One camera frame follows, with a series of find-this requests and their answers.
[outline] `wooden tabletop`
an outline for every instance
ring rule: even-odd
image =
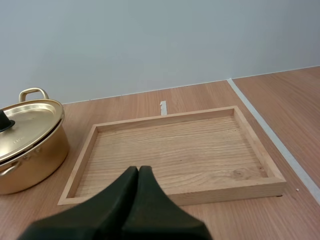
[[[32,221],[67,208],[57,203],[92,124],[158,116],[161,101],[168,114],[239,106],[288,182],[281,197],[182,207],[203,220],[215,240],[319,239],[320,206],[226,81],[64,105],[68,157],[40,184],[0,196],[0,239],[16,239]]]

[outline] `aluminum pot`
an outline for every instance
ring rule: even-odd
[[[43,99],[26,101],[41,92]],[[60,102],[41,88],[29,88],[19,103],[0,110],[0,194],[27,189],[52,174],[65,160],[69,143]]]

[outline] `pot lid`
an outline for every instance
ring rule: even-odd
[[[25,101],[28,93],[42,92],[44,99]],[[63,119],[61,103],[48,99],[40,88],[20,93],[20,103],[0,110],[0,162],[31,149],[55,129]]]

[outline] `tape strip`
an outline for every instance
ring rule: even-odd
[[[297,174],[297,176],[301,179],[303,184],[309,190],[314,199],[320,204],[320,189],[315,184],[315,182],[311,179],[311,177],[307,174],[307,172],[301,167],[295,157],[291,154],[291,152],[286,148],[286,146],[282,143],[282,141],[278,138],[275,132],[271,129],[271,127],[267,124],[267,122],[262,118],[262,116],[258,113],[255,107],[249,102],[246,96],[240,91],[234,81],[229,78],[227,82],[230,84],[231,88],[235,91],[241,101],[244,103],[246,108],[250,111],[250,113],[255,117],[257,122],[260,124],[262,129],[271,139],[273,144],[282,154],[284,159],[288,162],[293,171]]]
[[[160,106],[161,106],[161,115],[162,116],[167,115],[167,102],[161,101]]]

